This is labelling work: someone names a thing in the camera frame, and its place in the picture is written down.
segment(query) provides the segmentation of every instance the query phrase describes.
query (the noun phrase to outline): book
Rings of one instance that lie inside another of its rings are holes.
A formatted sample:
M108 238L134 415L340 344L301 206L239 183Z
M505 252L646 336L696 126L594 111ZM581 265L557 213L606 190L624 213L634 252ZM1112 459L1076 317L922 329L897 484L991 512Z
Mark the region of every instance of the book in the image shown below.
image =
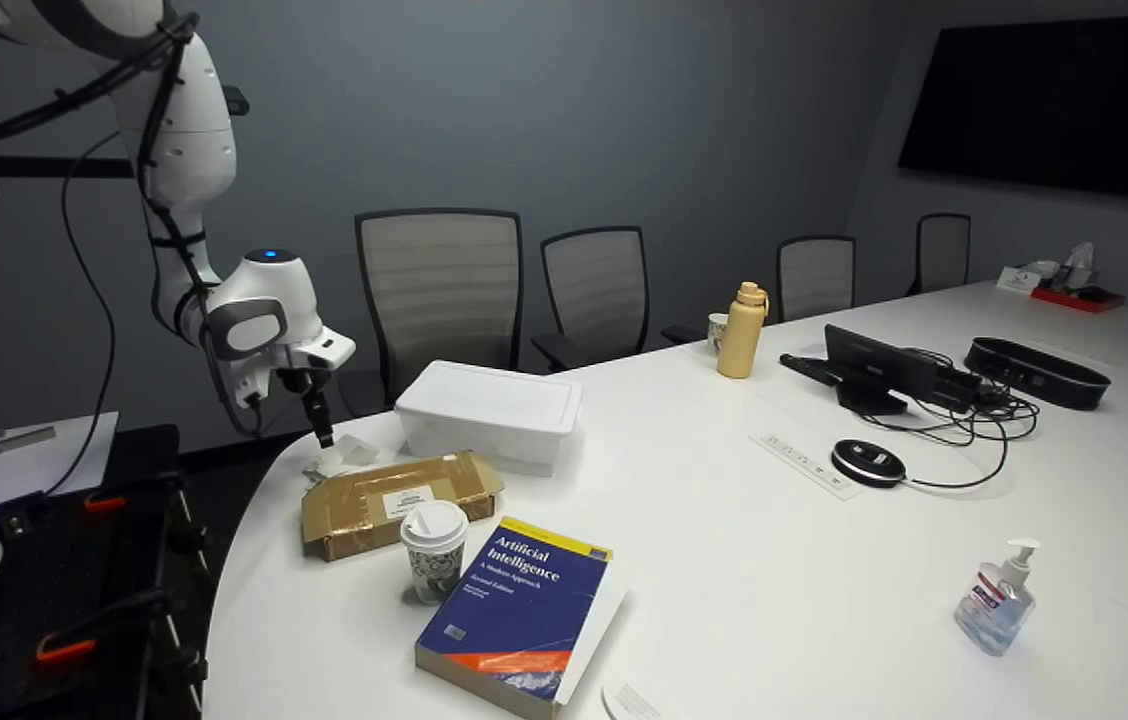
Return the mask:
M500 520L415 641L415 669L516 716L559 716L627 593L624 553Z

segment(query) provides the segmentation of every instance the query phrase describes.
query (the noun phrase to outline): white cup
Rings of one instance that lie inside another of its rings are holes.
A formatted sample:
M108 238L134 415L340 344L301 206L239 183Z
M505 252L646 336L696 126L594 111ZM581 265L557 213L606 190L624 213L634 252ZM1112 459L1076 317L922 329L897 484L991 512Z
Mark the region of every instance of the white cup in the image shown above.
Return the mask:
M459 553L468 543L468 512L449 499L412 505L400 520L400 539L407 549L412 585L407 605L435 605L459 579Z
M728 313L712 313L707 317L707 353L712 357L718 357L723 329L728 329Z

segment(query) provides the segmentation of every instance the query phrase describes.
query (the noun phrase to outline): gray wall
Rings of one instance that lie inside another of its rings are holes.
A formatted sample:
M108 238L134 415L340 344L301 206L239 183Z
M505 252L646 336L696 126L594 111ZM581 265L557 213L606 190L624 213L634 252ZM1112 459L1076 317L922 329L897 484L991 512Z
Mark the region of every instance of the gray wall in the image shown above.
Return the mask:
M897 170L897 156L918 94L938 28L1010 24L1066 15L1128 15L1128 0L922 0L914 2L888 104L866 150L852 206L852 230L863 252L863 295L897 295L912 279L912 243L918 213L972 213L972 272L995 274L1004 265L1066 256L1073 243L1095 243L1099 285L1128 291L1128 201L972 183L914 178Z
M655 319L773 274L773 238L845 229L905 41L905 0L199 0L221 74L250 94L239 178L206 206L221 272L250 243L307 256L325 319L377 366L350 216L481 203L523 216L529 336L548 329L537 238L631 221ZM88 69L0 45L0 117ZM78 150L108 106L10 148ZM143 313L127 183L75 186L75 229L121 317L111 407L226 444L199 357ZM0 422L88 412L99 317L64 252L54 183L0 183ZM291 398L273 426L301 426Z

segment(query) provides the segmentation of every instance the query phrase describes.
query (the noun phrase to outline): tan bottle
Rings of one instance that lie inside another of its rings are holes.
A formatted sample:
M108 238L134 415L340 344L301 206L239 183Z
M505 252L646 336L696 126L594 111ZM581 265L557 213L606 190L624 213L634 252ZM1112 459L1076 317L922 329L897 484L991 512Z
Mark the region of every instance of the tan bottle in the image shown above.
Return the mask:
M728 302L728 329L718 338L718 377L743 381L756 366L759 329L767 317L767 291L756 279L743 279Z

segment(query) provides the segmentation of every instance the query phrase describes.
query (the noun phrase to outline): conference table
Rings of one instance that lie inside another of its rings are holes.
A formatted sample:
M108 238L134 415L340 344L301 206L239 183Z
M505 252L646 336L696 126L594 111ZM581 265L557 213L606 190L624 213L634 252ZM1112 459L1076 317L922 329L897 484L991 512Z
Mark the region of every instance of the conference table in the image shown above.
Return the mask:
M1112 377L1095 412L1040 398L995 480L972 490L863 487L834 441L893 446L912 476L972 480L1001 444L948 446L863 422L775 365L823 353L823 324L965 361L1004 336ZM723 381L702 344L562 373L576 444L551 471L505 471L500 512L627 553L627 601L567 716L603 720L603 687L662 720L707 716L1128 716L1128 306L1073 313L969 285L773 324L756 377ZM394 412L340 422L407 459ZM274 457L226 549L206 630L206 716L500 716L412 669L432 608L400 605L402 549L301 553L304 437ZM473 549L495 520L473 522ZM1004 656L950 608L1008 539L1040 539L1035 612Z

